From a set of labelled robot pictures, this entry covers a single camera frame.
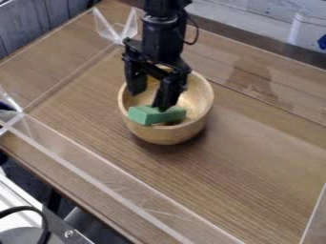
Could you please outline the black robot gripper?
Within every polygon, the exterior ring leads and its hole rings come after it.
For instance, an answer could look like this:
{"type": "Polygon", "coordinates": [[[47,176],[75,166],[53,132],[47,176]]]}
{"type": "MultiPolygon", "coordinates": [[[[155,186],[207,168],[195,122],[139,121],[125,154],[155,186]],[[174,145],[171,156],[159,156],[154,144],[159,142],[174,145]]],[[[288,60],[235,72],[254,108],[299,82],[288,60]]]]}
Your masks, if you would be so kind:
{"type": "Polygon", "coordinates": [[[182,60],[186,44],[187,14],[174,13],[167,17],[143,17],[140,40],[124,38],[124,77],[132,96],[147,89],[148,76],[162,80],[152,106],[164,112],[178,102],[186,89],[186,75],[191,68],[182,60]]]}

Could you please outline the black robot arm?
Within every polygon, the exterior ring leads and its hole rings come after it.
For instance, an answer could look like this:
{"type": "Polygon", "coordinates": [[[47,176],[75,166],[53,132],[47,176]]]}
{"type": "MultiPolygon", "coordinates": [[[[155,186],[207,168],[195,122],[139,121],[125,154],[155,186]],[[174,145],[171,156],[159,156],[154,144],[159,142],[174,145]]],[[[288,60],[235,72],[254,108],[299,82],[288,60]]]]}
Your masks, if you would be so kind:
{"type": "Polygon", "coordinates": [[[124,78],[132,96],[148,87],[148,77],[159,81],[151,105],[164,112],[178,102],[187,88],[192,69],[180,55],[186,43],[188,14],[192,0],[144,0],[143,37],[123,39],[124,78]]]}

